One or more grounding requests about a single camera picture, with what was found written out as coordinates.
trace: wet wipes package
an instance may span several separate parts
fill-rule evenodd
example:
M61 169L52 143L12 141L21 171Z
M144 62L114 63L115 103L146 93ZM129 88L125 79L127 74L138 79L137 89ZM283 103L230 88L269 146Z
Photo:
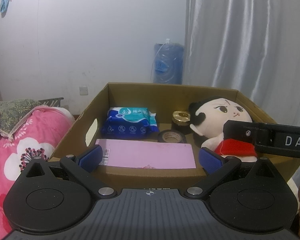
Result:
M111 107L101 132L109 138L138 139L159 129L148 108Z

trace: pillow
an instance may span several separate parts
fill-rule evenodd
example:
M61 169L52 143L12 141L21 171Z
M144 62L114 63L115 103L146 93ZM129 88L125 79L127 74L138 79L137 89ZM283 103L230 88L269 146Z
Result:
M13 134L41 103L32 99L0 102L0 135L12 141Z

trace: doll eye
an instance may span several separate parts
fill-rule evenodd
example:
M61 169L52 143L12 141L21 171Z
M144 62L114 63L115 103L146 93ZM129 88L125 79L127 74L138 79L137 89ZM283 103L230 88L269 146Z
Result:
M219 108L219 110L223 113L227 113L228 112L228 109L226 108L226 106L217 106L215 108Z
M238 109L238 111L240 111L240 112L243 112L243 108L242 108L242 107L240 107L240 106L236 106L235 108L237 108L237 109Z

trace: round black disc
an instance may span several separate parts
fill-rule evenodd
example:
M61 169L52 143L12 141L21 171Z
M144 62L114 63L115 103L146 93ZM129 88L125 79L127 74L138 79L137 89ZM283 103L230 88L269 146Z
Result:
M72 226L88 213L89 192L77 183L57 181L47 181L39 189L32 187L11 199L12 195L7 195L4 208L9 210L6 216L13 227L34 233L56 232Z
M276 231L293 219L296 199L269 178L239 179L217 187L210 197L215 215L231 227L248 232Z

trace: wall switch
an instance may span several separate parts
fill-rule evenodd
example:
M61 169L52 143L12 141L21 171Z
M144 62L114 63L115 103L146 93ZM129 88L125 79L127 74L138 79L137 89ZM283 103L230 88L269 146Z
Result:
M80 92L80 96L87 96L88 93L88 87L84 86L84 87L79 87L79 92Z

